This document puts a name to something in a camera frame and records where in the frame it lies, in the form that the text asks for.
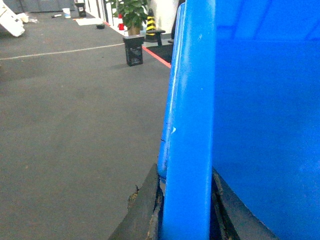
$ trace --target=black stool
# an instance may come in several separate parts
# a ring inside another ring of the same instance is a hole
[[[162,41],[161,41],[161,34],[164,34],[166,31],[165,30],[148,30],[146,31],[147,34],[155,34],[156,41],[158,42],[158,46],[162,46]]]

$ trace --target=gray wall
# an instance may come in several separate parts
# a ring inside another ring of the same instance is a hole
[[[55,12],[63,8],[74,9],[73,0],[4,0],[4,3],[15,13]]]

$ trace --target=small white cup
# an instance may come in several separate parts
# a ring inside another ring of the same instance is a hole
[[[70,8],[62,8],[62,11],[63,11],[64,17],[66,19],[70,19],[71,18]]]

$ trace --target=white object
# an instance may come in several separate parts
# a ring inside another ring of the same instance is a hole
[[[16,16],[20,18],[21,21],[24,22],[25,24],[29,22],[29,16],[25,13],[19,13]]]
[[[111,26],[114,26],[115,23],[114,23],[114,19],[112,17],[113,13],[112,13],[112,8],[111,8],[111,2],[107,2],[107,4],[105,5],[105,9],[106,9],[106,13],[107,13],[107,16],[108,17],[108,23],[111,25]]]
[[[71,18],[70,8],[62,8],[62,11],[63,11],[64,17],[66,19],[70,19]]]
[[[79,18],[75,20],[79,26],[102,24],[103,21],[100,18]]]
[[[25,32],[21,19],[2,0],[0,1],[0,25],[15,37]]]

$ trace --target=white line on floor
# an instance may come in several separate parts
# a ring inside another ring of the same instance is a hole
[[[106,45],[106,46],[88,47],[88,48],[75,49],[75,50],[69,50],[69,51],[55,51],[55,52],[45,52],[45,53],[22,55],[22,56],[4,57],[4,58],[0,58],[0,60],[22,59],[22,58],[37,57],[37,56],[44,56],[44,55],[55,55],[55,54],[67,54],[67,53],[81,52],[81,51],[94,50],[94,49],[104,49],[104,48],[110,48],[110,47],[121,46],[121,45],[124,45],[124,43]]]

